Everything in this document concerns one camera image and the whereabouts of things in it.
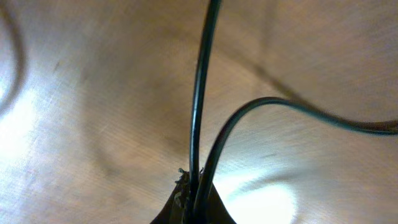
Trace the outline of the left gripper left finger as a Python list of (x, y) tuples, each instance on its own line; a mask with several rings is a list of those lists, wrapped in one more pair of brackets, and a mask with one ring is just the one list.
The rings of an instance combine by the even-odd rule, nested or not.
[(190, 175), (182, 168), (181, 176), (175, 181), (175, 188), (166, 201), (163, 209), (150, 224), (184, 224), (190, 197)]

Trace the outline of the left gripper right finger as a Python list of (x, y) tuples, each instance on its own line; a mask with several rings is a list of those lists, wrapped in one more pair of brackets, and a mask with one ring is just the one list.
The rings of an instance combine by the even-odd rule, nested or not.
[(205, 208), (206, 222), (209, 224), (236, 224), (228, 213), (214, 185), (212, 185)]

